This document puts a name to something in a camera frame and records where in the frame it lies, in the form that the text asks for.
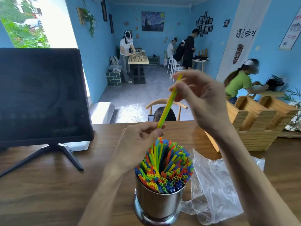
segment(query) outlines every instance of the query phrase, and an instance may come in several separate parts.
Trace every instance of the photo frame collage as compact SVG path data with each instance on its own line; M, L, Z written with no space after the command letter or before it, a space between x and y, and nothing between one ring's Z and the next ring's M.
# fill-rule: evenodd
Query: photo frame collage
M200 16L195 23L197 29L200 30L200 37L203 37L204 34L208 34L208 32L212 32L213 30L213 17L210 18L207 14L208 12L205 12L204 16Z

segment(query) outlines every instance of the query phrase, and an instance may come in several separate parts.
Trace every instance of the person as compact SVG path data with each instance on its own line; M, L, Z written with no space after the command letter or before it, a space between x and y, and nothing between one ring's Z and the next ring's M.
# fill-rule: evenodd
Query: person
M175 54L173 55L174 60L177 62L181 61L183 54L184 54L184 46L185 46L185 40L182 40L182 42L177 47L177 50L175 51Z
M157 110L153 114L153 120L155 122L159 122L160 121L160 118L161 118L161 116L163 114L164 109L165 109L165 106L157 108ZM173 112L172 109L169 110L169 112L168 112L168 114L166 116L165 121L177 121L177 118L175 117L175 113Z
M173 52L175 51L175 49L173 48L173 46L177 43L178 39L177 38L173 38L173 40L171 41L171 43L168 44L167 46L167 58L169 59L171 56L173 56Z
M234 183L250 226L301 226L265 174L260 170L231 124L224 87L198 70L174 74L182 80L169 88L177 90L175 101L185 99L197 124L220 146L221 155ZM89 201L78 226L106 226L114 197L124 175L145 157L151 144L164 136L156 122L130 125L122 131L111 160Z
M258 89L253 89L252 86L260 85L260 82L251 81L250 74L258 74L259 61L257 59L248 59L240 68L233 71L224 81L226 95L230 97L229 102L235 104L238 91L242 88L246 89L249 94L258 94L269 88L268 85L263 85Z
M125 31L123 38L120 40L120 63L122 68L123 78L126 83L131 84L132 81L128 73L130 72L131 65L128 64L129 56L135 55L136 50L133 45L133 34L130 31Z
M184 55L183 55L183 67L185 67L185 69L190 70L192 68L193 53L195 52L194 38L198 37L199 34L200 31L198 29L194 29L192 30L191 35L187 37L185 41Z

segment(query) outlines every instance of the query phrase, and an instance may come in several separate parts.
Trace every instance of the jeans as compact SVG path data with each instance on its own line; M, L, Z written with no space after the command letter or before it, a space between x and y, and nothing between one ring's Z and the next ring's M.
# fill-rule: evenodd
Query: jeans
M236 100L237 100L237 97L232 97L229 99L229 102L232 104L235 104Z
M130 80L130 78L128 76L128 72L130 72L131 65L128 64L128 61L129 61L128 56L120 54L120 63L121 63L121 67L122 67L122 74L123 74L123 78L126 82L128 82Z

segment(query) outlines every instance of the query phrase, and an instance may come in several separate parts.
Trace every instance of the monitor stand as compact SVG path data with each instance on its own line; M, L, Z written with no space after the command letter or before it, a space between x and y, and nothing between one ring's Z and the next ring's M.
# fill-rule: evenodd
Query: monitor stand
M58 143L58 144L49 144L48 146L42 147L41 149L39 149L35 153L31 154L27 158L25 158L25 159L21 160L20 162L16 163L13 167L11 167L8 170L1 173L0 178L3 177L4 175L7 175L8 173L14 171L15 169L31 162L32 160L42 156L45 153L55 152L55 151L62 152L65 156L67 156L67 158L73 163L73 165L79 171L84 170L84 168L81 166L81 164L75 158L75 156L72 154L72 151L70 150L70 148L65 144Z

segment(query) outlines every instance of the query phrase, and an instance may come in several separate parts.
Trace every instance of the white t-shirt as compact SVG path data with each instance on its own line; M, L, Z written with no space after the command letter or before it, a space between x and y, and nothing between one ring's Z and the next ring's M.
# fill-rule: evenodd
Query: white t-shirt
M125 38L123 38L123 39L120 40L120 46L123 46L124 52L128 53L129 52L129 48L131 47L132 44L133 44L133 42L130 42L130 43L126 44L126 39ZM129 56L127 54L122 53L121 50L120 50L120 54L122 54L124 56Z
M173 45L172 43L169 43L169 45L167 46L167 57L170 58L171 56L173 56Z

